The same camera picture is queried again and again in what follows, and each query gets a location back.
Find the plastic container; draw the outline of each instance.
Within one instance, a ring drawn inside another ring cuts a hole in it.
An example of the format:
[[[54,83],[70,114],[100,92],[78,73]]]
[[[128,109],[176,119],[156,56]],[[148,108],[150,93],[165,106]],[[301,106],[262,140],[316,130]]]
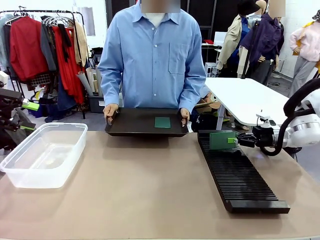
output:
[[[87,130],[82,123],[46,123],[0,163],[0,170],[17,188],[60,188],[85,148]]]

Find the gray pants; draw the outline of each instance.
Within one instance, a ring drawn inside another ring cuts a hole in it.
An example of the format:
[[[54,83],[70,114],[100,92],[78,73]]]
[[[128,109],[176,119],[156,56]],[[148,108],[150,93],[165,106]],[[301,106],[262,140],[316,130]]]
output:
[[[298,91],[303,85],[305,85],[308,76],[310,75],[316,64],[316,61],[308,61],[303,57],[298,56],[294,67],[293,83],[291,85],[291,90],[288,96],[289,98],[291,98],[292,95],[296,93],[296,91]]]

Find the yellow scarf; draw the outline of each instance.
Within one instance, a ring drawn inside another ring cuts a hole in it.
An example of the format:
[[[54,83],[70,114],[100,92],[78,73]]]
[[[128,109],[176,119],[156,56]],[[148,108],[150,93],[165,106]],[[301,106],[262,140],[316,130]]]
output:
[[[311,26],[311,25],[314,24],[314,23],[315,23],[314,21],[309,22],[307,25],[303,26],[303,28],[309,27],[309,26]],[[303,36],[304,36],[304,31],[302,32],[299,40],[296,41],[296,44],[298,45],[299,48],[301,47],[301,38],[302,38]],[[299,54],[296,53],[296,52],[293,52],[293,55],[294,55],[294,56],[298,56]],[[320,61],[317,62],[317,64],[315,65],[315,67],[318,69],[318,73],[320,74]]]

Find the blue button-up shirt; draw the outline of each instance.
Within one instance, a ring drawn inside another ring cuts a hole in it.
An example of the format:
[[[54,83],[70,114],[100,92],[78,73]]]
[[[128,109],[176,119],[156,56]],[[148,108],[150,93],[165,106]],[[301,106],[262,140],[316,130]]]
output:
[[[98,69],[105,105],[125,108],[188,109],[200,100],[206,72],[201,32],[188,13],[167,13],[158,28],[140,1],[118,12],[107,31]]]

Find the red jacket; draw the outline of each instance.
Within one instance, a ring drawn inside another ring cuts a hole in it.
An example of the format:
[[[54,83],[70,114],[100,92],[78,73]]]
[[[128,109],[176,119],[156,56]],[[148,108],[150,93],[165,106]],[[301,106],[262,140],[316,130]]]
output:
[[[10,31],[10,62],[25,81],[48,72],[48,64],[41,51],[41,22],[26,16],[13,22]]]

